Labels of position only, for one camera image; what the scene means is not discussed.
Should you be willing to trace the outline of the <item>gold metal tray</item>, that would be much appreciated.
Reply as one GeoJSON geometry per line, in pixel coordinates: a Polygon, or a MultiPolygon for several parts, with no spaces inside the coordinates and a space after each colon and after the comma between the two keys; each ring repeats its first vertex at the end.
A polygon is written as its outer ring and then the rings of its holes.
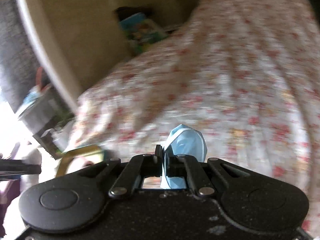
{"type": "Polygon", "coordinates": [[[57,167],[56,178],[67,174],[68,168],[75,158],[86,157],[91,155],[100,154],[104,157],[104,150],[98,145],[88,145],[76,148],[66,152],[60,160],[57,167]]]}

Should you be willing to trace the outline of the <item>floral tablecloth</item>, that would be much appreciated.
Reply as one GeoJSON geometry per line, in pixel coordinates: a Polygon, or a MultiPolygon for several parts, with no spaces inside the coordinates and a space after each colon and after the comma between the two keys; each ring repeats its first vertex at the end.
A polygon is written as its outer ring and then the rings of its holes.
{"type": "Polygon", "coordinates": [[[69,148],[130,159],[187,125],[209,157],[302,189],[303,229],[319,235],[319,25],[308,0],[200,0],[178,31],[78,102],[69,148]]]}

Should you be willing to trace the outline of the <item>colourful picture book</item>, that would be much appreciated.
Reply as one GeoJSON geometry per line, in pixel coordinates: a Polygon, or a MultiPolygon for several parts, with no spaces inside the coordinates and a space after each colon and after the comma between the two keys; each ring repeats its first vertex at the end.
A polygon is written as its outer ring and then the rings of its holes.
{"type": "Polygon", "coordinates": [[[120,26],[135,54],[145,52],[152,44],[168,36],[160,26],[142,13],[134,14],[120,21],[120,26]]]}

